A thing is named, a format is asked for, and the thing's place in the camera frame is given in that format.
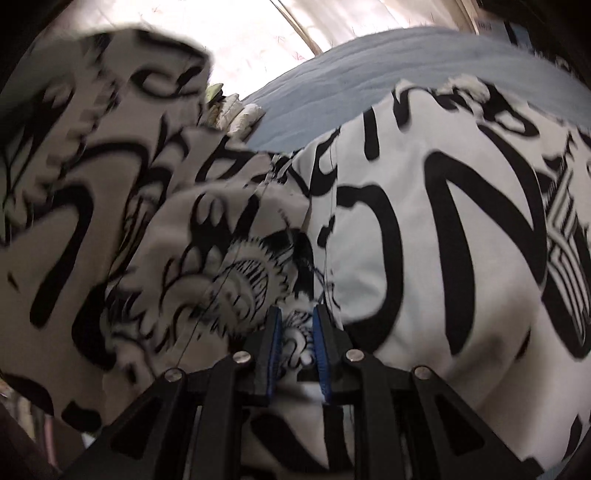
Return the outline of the black white graffiti print garment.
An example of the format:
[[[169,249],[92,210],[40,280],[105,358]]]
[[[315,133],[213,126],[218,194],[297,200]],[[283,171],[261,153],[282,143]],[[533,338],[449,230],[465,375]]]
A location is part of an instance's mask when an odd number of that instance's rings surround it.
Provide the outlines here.
[[[366,360],[429,367],[541,472],[590,436],[590,133],[462,75],[398,83],[300,149],[208,126],[204,50],[53,43],[1,92],[1,377],[96,434],[281,314],[242,474],[346,474],[360,414],[320,381],[314,310]]]

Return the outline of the blue bed sheet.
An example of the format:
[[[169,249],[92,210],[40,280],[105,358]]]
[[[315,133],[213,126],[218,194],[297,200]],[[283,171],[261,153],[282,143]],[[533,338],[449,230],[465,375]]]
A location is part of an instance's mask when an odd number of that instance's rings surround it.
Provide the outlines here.
[[[579,126],[590,124],[590,91],[547,60],[486,36],[436,27],[356,38],[273,79],[246,99],[263,108],[246,144],[296,150],[378,103],[401,80],[436,88],[476,76]]]

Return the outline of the beige folded garment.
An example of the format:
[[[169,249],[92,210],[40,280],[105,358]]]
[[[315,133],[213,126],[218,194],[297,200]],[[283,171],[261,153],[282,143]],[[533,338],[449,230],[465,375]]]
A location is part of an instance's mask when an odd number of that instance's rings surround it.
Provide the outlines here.
[[[245,141],[265,114],[257,104],[243,104],[237,94],[221,95],[209,102],[205,124],[228,137]]]

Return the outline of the green folded garment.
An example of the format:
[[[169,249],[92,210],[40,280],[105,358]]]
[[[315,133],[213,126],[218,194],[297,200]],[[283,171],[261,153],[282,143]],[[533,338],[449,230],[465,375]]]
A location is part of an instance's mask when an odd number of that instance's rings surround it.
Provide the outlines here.
[[[205,90],[205,102],[211,104],[211,102],[217,102],[219,98],[223,96],[223,84],[215,83],[209,84]]]

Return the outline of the white sheer curtain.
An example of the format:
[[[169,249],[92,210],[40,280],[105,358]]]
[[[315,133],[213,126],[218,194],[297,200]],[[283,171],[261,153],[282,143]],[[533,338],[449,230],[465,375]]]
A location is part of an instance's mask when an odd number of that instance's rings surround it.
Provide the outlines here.
[[[284,72],[365,35],[419,26],[473,33],[474,1],[75,1],[72,32],[137,26],[191,40],[212,54],[211,80],[247,96]]]

